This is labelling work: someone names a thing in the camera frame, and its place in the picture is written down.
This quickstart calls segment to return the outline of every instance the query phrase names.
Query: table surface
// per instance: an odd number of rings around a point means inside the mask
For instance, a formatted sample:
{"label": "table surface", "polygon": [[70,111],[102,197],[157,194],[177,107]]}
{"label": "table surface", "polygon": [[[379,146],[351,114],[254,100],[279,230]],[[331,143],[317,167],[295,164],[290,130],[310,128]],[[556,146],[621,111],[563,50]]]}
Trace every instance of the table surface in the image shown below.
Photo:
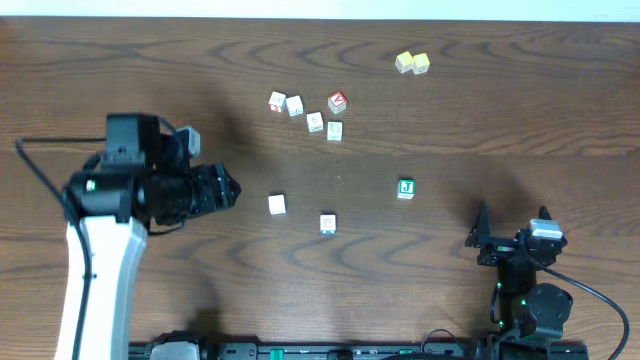
{"label": "table surface", "polygon": [[[395,56],[427,52],[427,74]],[[269,112],[272,91],[344,124]],[[344,92],[333,115],[327,96]],[[202,135],[199,162],[242,185],[235,208],[153,238],[132,340],[193,329],[264,341],[416,341],[489,326],[496,271],[464,247],[481,199],[511,235],[548,206],[569,245],[554,269],[629,315],[640,357],[640,26],[492,22],[7,18],[0,21],[0,358],[55,351],[65,222],[16,137],[101,136],[109,112],[160,114]],[[29,151],[62,185],[92,146]],[[412,200],[396,198],[401,177]],[[286,215],[267,197],[284,193]],[[319,216],[338,215],[336,236]],[[575,299],[565,339],[593,359],[622,334]]]}

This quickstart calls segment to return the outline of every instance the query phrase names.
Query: white background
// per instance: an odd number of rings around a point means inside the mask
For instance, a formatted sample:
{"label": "white background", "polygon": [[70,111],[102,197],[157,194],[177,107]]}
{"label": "white background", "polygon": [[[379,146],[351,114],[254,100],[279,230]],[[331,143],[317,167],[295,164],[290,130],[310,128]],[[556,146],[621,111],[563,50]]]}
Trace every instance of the white background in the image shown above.
{"label": "white background", "polygon": [[639,22],[640,0],[0,0],[0,15]]}

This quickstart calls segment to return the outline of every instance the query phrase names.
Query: yellow cube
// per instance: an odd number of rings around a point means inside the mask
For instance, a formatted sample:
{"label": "yellow cube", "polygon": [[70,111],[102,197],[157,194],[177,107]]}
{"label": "yellow cube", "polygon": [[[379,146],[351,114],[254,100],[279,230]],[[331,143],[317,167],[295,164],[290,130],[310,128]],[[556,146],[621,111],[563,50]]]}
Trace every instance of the yellow cube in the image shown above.
{"label": "yellow cube", "polygon": [[408,51],[403,52],[402,54],[396,57],[396,68],[400,73],[405,73],[413,67],[413,56]]}
{"label": "yellow cube", "polygon": [[429,57],[427,54],[422,53],[413,57],[413,73],[418,75],[422,73],[426,73],[429,70]]}

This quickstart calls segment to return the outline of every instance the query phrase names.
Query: wooden table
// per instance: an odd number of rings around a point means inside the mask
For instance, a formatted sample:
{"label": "wooden table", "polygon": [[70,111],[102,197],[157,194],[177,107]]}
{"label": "wooden table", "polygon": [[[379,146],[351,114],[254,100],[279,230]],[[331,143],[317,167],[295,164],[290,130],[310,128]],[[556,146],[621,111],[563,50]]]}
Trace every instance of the wooden table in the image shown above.
{"label": "wooden table", "polygon": [[[422,76],[395,56],[426,51]],[[273,90],[344,124],[340,143]],[[344,113],[327,96],[343,91]],[[146,111],[202,135],[200,162],[241,183],[236,207],[149,241],[132,340],[194,329],[264,341],[469,337],[496,271],[464,239],[486,199],[498,234],[545,204],[569,246],[554,269],[610,295],[640,357],[640,26],[492,22],[9,18],[0,23],[0,358],[55,351],[65,222],[15,155],[23,135],[101,136]],[[62,185],[91,146],[29,149]],[[417,182],[396,199],[400,177]],[[267,196],[285,193],[271,216]],[[319,235],[319,215],[338,235]],[[613,351],[616,313],[572,286],[565,339]]]}

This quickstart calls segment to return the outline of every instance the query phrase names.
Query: green cube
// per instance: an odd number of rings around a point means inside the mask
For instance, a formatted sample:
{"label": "green cube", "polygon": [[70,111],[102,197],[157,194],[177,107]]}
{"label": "green cube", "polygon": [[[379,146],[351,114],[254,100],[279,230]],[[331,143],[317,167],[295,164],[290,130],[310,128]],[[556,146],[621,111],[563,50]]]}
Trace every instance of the green cube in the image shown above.
{"label": "green cube", "polygon": [[398,199],[413,199],[416,194],[416,182],[413,180],[400,180],[398,182]]}

